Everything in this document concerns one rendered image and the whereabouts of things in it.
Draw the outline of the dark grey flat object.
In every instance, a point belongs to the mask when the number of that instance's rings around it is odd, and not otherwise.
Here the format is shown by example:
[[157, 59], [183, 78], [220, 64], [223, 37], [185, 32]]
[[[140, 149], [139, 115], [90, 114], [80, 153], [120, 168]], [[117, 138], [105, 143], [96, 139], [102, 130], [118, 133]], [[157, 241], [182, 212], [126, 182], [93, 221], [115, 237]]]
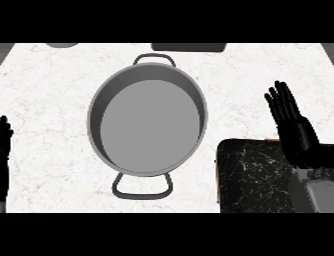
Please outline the dark grey flat object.
[[223, 52], [224, 43], [152, 43], [154, 51], [176, 51], [176, 52]]

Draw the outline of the black marble tray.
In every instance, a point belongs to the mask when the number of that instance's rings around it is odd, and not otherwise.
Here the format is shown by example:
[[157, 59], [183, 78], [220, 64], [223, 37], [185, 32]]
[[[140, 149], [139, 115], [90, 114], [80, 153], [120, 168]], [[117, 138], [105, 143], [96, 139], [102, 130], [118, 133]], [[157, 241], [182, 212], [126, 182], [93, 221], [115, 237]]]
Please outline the black marble tray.
[[[223, 213], [297, 213], [291, 170], [273, 140], [226, 139], [216, 152], [217, 200]], [[334, 181], [334, 168], [310, 169], [310, 180]]]

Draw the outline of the grey oval pot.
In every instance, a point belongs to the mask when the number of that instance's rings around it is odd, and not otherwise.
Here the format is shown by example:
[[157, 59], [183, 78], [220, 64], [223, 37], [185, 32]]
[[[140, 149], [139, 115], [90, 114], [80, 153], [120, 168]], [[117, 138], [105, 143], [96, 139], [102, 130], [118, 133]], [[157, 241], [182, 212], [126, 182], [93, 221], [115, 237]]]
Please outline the grey oval pot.
[[87, 136], [120, 176], [167, 178], [201, 144], [207, 102], [174, 62], [134, 61], [100, 85], [87, 111]]

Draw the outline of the grey round object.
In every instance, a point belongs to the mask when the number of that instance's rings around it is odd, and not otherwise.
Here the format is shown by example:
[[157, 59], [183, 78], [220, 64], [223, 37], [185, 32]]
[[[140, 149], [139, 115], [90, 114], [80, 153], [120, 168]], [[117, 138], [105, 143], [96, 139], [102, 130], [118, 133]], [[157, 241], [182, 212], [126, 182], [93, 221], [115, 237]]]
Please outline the grey round object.
[[72, 46], [75, 46], [78, 43], [46, 43], [52, 48], [69, 48]]

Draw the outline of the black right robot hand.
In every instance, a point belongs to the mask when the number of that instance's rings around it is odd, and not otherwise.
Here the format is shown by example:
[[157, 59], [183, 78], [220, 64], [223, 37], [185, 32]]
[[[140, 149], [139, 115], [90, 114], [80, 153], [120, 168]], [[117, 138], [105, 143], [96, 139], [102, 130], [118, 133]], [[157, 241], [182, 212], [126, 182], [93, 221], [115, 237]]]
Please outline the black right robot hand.
[[275, 82], [264, 99], [276, 124], [282, 152], [291, 165], [300, 169], [334, 168], [334, 144], [319, 142], [285, 82]]

